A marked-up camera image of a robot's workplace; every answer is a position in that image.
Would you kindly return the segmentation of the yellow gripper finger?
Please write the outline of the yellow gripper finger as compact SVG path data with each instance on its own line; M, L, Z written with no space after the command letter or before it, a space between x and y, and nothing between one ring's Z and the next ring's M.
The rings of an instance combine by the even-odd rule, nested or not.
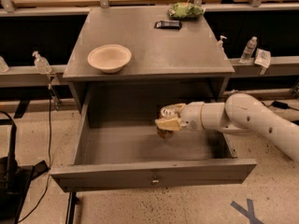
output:
M174 104L174 105L167 105L164 108L164 112L166 114L175 114L179 113L186 105L185 104Z
M186 126L180 118L156 119L155 123L159 129L166 131L180 131Z

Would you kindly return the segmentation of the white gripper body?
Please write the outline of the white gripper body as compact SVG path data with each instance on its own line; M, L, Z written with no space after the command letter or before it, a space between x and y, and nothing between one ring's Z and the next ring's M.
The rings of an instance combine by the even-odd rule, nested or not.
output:
M179 115L183 121L183 127L190 131L202 131L203 125L201 121L203 102L193 102L185 105Z

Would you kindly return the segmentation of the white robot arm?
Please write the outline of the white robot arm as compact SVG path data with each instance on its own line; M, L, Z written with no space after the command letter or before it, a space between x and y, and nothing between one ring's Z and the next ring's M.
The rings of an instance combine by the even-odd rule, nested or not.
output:
M225 103L192 102L164 106L155 120L169 132L213 130L221 133L254 131L299 161L299 126L274 113L254 97L234 93Z

